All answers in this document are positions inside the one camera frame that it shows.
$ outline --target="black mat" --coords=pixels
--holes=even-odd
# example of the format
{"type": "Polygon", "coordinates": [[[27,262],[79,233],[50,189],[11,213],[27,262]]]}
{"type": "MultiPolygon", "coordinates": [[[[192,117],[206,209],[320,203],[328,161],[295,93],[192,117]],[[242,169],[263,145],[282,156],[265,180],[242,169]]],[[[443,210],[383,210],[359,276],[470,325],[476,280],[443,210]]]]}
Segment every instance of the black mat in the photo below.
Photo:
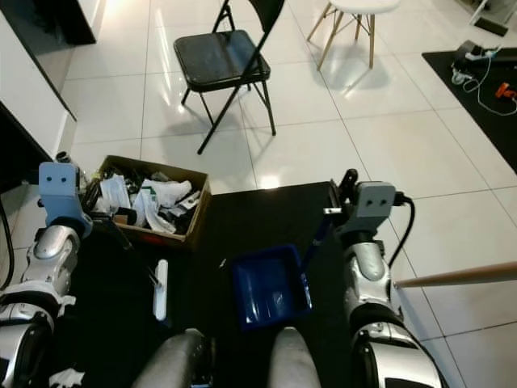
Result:
{"type": "MultiPolygon", "coordinates": [[[[477,103],[477,92],[467,94],[463,91],[462,86],[454,85],[451,81],[453,53],[424,53],[423,57],[470,113],[470,116],[477,122],[486,136],[494,143],[499,153],[517,172],[517,114],[501,117],[488,112],[477,103]]],[[[517,55],[517,48],[505,48],[500,54],[517,55]]],[[[473,74],[481,80],[485,72],[486,67],[481,67],[473,74]]],[[[507,99],[498,100],[495,97],[495,92],[503,82],[508,82],[517,87],[517,70],[512,67],[493,67],[481,87],[481,101],[499,112],[511,112],[515,109],[514,103],[507,99]]]]}
{"type": "MultiPolygon", "coordinates": [[[[123,388],[169,335],[197,327],[216,338],[216,387],[264,388],[281,326],[242,333],[228,263],[264,247],[294,243],[305,252],[328,205],[328,184],[214,196],[196,254],[138,247],[169,259],[171,329],[151,315],[152,290],[123,252],[102,235],[88,238],[73,274],[77,305],[57,328],[51,370],[85,371],[85,388],[123,388]],[[228,263],[219,265],[223,259],[228,263]]],[[[350,386],[350,338],[343,309],[342,252],[332,236],[309,265],[314,311],[295,322],[322,386],[350,386]]]]}

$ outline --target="box of clutter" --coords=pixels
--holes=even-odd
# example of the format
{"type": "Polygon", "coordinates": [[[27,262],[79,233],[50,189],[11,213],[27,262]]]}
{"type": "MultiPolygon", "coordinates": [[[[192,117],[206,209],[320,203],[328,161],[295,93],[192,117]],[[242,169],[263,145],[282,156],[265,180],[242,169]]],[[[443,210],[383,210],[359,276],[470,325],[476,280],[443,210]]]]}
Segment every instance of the box of clutter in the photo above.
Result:
{"type": "Polygon", "coordinates": [[[130,240],[195,249],[211,196],[208,175],[111,155],[99,174],[98,206],[116,211],[130,240]]]}

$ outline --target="chair backrest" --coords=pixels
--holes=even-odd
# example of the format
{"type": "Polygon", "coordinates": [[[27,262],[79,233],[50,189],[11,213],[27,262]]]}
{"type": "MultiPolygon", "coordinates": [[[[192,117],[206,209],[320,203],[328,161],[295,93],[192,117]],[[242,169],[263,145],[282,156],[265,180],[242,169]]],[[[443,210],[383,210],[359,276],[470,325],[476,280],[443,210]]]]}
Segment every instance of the chair backrest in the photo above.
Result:
{"type": "Polygon", "coordinates": [[[269,33],[280,16],[284,0],[250,0],[250,3],[257,12],[263,31],[269,33]]]}

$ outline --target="white tile floor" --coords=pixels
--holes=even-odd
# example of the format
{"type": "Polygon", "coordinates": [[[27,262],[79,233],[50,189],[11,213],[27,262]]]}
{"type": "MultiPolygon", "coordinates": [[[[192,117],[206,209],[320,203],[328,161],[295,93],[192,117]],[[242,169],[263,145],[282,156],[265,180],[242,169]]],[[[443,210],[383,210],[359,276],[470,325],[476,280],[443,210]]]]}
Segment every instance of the white tile floor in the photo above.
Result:
{"type": "MultiPolygon", "coordinates": [[[[259,36],[247,0],[233,0],[237,26],[259,36]]],[[[77,113],[72,155],[94,171],[106,154],[206,171],[215,193],[339,179],[354,167],[416,198],[414,232],[393,270],[395,280],[515,259],[517,175],[420,54],[479,44],[517,46],[470,27],[455,0],[403,0],[380,15],[374,70],[368,39],[354,30],[334,41],[316,71],[329,33],[305,36],[326,0],[287,0],[264,48],[278,136],[245,89],[202,156],[208,130],[197,95],[185,86],[172,44],[209,32],[218,0],[108,0],[97,45],[77,48],[64,93],[77,113]]],[[[227,93],[207,95],[212,110],[227,93]]],[[[15,223],[15,247],[30,245],[44,214],[28,190],[15,223]]],[[[393,212],[380,229],[390,253],[407,222],[393,212]]],[[[408,325],[437,357],[451,387],[507,388],[517,369],[515,282],[407,289],[394,293],[408,325]]]]}

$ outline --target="chair seat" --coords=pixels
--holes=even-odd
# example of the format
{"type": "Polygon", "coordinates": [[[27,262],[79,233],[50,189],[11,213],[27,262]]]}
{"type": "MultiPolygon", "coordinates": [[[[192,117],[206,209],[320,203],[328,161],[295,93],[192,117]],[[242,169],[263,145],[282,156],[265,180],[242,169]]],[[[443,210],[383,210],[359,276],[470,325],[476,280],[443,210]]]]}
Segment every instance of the chair seat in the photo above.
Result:
{"type": "Polygon", "coordinates": [[[330,4],[347,14],[376,15],[393,11],[401,0],[330,0],[330,4]]]}
{"type": "Polygon", "coordinates": [[[243,30],[185,36],[174,43],[174,50],[190,89],[215,91],[239,84],[269,79],[271,68],[260,57],[263,72],[256,62],[242,82],[242,72],[255,51],[255,45],[243,30]]]}

